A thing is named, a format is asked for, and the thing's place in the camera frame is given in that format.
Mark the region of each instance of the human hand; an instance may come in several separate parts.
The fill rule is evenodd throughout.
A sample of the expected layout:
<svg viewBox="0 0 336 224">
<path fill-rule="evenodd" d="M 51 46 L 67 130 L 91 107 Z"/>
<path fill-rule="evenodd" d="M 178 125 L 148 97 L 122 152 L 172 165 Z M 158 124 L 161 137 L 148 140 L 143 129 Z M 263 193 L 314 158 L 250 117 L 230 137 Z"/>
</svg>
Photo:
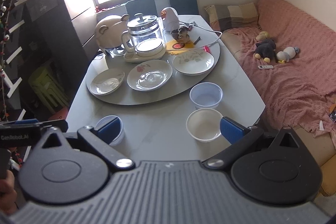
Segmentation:
<svg viewBox="0 0 336 224">
<path fill-rule="evenodd" d="M 17 193 L 14 190 L 14 175 L 7 170 L 6 179 L 0 180 L 0 210 L 10 215 L 16 211 Z"/>
</svg>

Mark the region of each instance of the chair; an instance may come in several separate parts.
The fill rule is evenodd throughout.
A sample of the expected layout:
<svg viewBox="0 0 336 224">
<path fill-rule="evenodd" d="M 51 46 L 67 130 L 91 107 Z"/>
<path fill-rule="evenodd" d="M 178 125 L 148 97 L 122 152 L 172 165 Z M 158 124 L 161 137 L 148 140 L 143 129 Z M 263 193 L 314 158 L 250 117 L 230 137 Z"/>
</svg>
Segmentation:
<svg viewBox="0 0 336 224">
<path fill-rule="evenodd" d="M 197 0 L 169 0 L 179 15 L 199 15 Z"/>
<path fill-rule="evenodd" d="M 125 4 L 127 13 L 130 19 L 135 18 L 135 14 L 143 13 L 144 16 L 155 15 L 158 16 L 154 0 L 130 0 Z"/>
<path fill-rule="evenodd" d="M 42 66 L 35 70 L 29 77 L 28 83 L 52 114 L 55 114 L 53 107 L 58 105 L 62 107 L 69 106 L 68 97 L 64 94 L 63 88 L 48 72 L 46 67 Z"/>
</svg>

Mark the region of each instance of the black cabinet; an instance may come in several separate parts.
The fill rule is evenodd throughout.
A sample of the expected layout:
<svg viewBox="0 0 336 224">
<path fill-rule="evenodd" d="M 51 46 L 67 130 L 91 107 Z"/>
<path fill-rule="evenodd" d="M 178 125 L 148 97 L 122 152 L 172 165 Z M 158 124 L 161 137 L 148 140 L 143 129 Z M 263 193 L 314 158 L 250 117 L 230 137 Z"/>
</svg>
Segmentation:
<svg viewBox="0 0 336 224">
<path fill-rule="evenodd" d="M 27 8 L 60 70 L 65 89 L 76 91 L 98 50 L 92 0 L 28 0 Z"/>
</svg>

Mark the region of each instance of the white plate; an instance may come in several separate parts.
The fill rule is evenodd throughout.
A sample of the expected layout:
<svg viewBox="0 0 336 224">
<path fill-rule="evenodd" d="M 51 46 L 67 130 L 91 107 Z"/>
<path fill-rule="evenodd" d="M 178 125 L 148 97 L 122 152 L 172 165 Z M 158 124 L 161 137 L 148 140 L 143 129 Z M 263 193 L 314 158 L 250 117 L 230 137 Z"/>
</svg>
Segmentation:
<svg viewBox="0 0 336 224">
<path fill-rule="evenodd" d="M 173 68 L 167 62 L 150 60 L 133 68 L 127 76 L 127 83 L 134 90 L 156 90 L 169 80 L 172 73 Z"/>
<path fill-rule="evenodd" d="M 185 75 L 200 75 L 210 70 L 214 65 L 213 56 L 204 50 L 191 50 L 178 54 L 174 61 L 174 68 Z"/>
<path fill-rule="evenodd" d="M 120 69 L 108 69 L 98 74 L 91 82 L 90 92 L 95 95 L 107 95 L 120 87 L 125 73 Z"/>
</svg>

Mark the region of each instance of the white table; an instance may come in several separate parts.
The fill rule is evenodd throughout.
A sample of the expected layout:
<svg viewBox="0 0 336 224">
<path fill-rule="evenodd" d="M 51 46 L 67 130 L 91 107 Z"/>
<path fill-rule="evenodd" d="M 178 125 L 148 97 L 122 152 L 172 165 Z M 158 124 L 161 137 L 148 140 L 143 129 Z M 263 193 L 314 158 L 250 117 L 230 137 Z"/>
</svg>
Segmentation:
<svg viewBox="0 0 336 224">
<path fill-rule="evenodd" d="M 204 21 L 200 16 L 191 18 L 196 22 Z M 217 108 L 223 116 L 245 127 L 251 126 L 260 117 L 265 104 L 221 40 L 219 45 L 218 63 L 203 81 L 216 83 L 223 89 L 223 100 Z M 91 64 L 87 74 L 93 69 Z M 118 115 L 124 122 L 126 136 L 114 148 L 135 161 L 206 160 L 230 143 L 222 136 L 210 143 L 194 140 L 185 128 L 185 121 L 194 110 L 189 90 L 159 102 L 121 106 L 95 98 L 83 79 L 66 121 L 68 131 L 73 132 L 85 125 L 95 126 L 106 115 Z"/>
</svg>

